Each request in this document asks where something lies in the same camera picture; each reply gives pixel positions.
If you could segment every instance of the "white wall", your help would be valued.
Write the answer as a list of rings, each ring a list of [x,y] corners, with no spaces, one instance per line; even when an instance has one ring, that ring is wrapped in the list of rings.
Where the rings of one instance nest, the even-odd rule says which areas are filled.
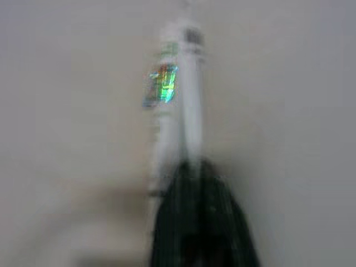
[[[232,178],[263,265],[353,266],[356,4],[206,2],[206,153]],[[142,75],[174,6],[0,3],[0,263],[73,181],[144,184]]]

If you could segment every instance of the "wall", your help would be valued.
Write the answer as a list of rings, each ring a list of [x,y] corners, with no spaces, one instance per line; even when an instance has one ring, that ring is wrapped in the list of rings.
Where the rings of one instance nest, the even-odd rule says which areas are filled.
[[[231,178],[263,265],[353,265],[355,4],[206,2],[205,151]],[[173,7],[1,2],[0,263],[85,186],[144,186],[142,74]],[[95,229],[62,237],[55,258],[88,240],[125,247],[125,231]]]

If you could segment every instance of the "black object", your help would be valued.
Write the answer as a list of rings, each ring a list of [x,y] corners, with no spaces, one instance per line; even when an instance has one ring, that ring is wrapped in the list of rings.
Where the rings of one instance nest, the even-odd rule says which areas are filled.
[[[150,267],[259,267],[245,216],[212,164],[175,172],[158,210]]]

